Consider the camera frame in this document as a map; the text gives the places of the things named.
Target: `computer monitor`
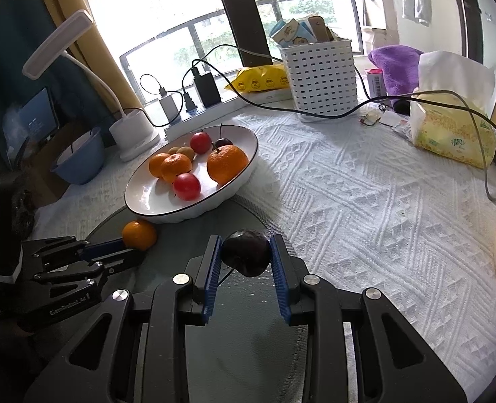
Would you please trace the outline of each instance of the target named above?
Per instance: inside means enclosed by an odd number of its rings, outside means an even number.
[[[47,140],[59,128],[48,88],[40,90],[22,109],[18,116],[27,128],[30,140],[37,144]]]

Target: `fruit bowl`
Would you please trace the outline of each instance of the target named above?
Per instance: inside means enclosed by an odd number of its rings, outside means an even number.
[[[248,165],[234,179],[220,186],[207,173],[207,157],[211,150],[205,154],[197,154],[192,162],[192,174],[201,183],[201,194],[195,200],[183,201],[175,195],[171,184],[150,174],[149,160],[155,154],[153,153],[138,167],[126,186],[125,204],[131,212],[154,223],[177,223],[196,218],[234,196],[248,181],[256,164],[259,148],[257,136],[246,127],[240,126],[222,126],[221,135],[220,126],[208,127],[203,131],[209,134],[212,141],[219,138],[231,140],[246,153]],[[156,153],[167,152],[173,147],[189,146],[194,133],[196,132],[187,133],[171,141]]]

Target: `metal bolt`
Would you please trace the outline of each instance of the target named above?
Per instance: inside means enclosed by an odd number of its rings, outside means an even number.
[[[188,283],[190,281],[190,276],[187,274],[177,274],[173,278],[173,283],[177,285],[184,285],[185,283]]]
[[[367,296],[367,298],[370,298],[371,300],[378,300],[382,296],[380,291],[376,288],[368,288],[365,291],[365,295]]]
[[[112,298],[115,301],[123,301],[129,296],[129,292],[126,289],[118,289],[112,294]]]
[[[320,282],[319,276],[315,274],[308,274],[304,277],[304,282],[308,285],[317,285]]]

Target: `tissue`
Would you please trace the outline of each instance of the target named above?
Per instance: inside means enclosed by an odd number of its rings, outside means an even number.
[[[447,51],[434,51],[420,56],[419,91],[450,90],[466,101],[468,107],[483,115],[494,93],[494,72],[466,57]],[[422,94],[418,98],[463,106],[451,94]],[[496,151],[492,127],[474,115],[490,165]],[[483,168],[483,157],[470,114],[464,110],[412,102],[410,127],[414,145],[441,156]]]

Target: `large orange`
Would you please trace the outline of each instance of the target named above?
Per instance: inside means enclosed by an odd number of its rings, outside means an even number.
[[[129,222],[123,227],[121,236],[128,248],[136,248],[142,252],[151,248],[158,237],[153,224],[143,220]]]
[[[162,178],[162,162],[169,156],[169,153],[157,153],[151,159],[149,159],[149,172],[152,176],[155,176],[159,179]]]
[[[162,178],[168,183],[173,183],[179,174],[190,172],[191,170],[192,161],[180,153],[168,156],[160,166]]]
[[[223,145],[209,154],[207,172],[209,177],[224,185],[235,178],[248,165],[248,156],[236,145]]]

